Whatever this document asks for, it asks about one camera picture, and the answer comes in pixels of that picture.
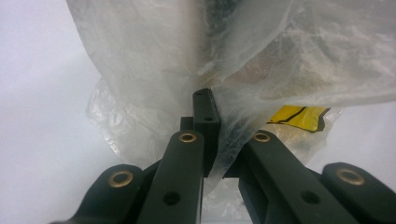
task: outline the yellow label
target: yellow label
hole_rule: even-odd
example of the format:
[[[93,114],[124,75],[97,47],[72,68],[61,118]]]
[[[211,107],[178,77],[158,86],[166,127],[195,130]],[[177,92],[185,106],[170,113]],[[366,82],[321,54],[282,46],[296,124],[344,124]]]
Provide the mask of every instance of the yellow label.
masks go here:
[[[325,125],[323,116],[329,110],[327,107],[284,105],[269,123],[289,124],[312,133],[321,132]]]

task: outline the translucent plastic wrapper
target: translucent plastic wrapper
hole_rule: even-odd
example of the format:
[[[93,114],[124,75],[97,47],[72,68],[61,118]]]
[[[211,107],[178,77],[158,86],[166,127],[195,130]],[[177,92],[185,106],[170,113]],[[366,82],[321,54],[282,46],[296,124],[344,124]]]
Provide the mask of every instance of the translucent plastic wrapper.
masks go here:
[[[302,161],[323,146],[329,130],[313,139],[265,126],[282,105],[396,100],[396,1],[67,3],[103,76],[90,116],[126,161],[146,168],[160,159],[179,118],[191,115],[191,94],[212,88],[222,126],[205,189],[261,128],[306,137],[289,144]]]

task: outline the white background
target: white background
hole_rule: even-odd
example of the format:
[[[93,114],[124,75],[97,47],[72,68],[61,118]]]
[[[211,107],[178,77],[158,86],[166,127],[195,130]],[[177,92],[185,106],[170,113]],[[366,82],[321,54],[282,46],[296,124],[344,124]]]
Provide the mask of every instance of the white background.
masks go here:
[[[68,219],[121,163],[86,116],[100,75],[63,0],[0,0],[0,223]],[[396,102],[346,108],[308,166],[345,161],[396,190]]]

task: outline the plastic bag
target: plastic bag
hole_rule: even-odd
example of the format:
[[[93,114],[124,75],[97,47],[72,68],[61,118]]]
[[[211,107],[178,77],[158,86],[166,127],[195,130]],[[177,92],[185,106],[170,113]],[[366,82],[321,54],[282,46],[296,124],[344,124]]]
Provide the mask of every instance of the plastic bag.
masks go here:
[[[126,161],[158,160],[191,94],[212,87],[222,127],[205,189],[283,105],[396,100],[395,1],[67,3],[103,76],[89,113]],[[320,144],[305,142],[305,155]]]

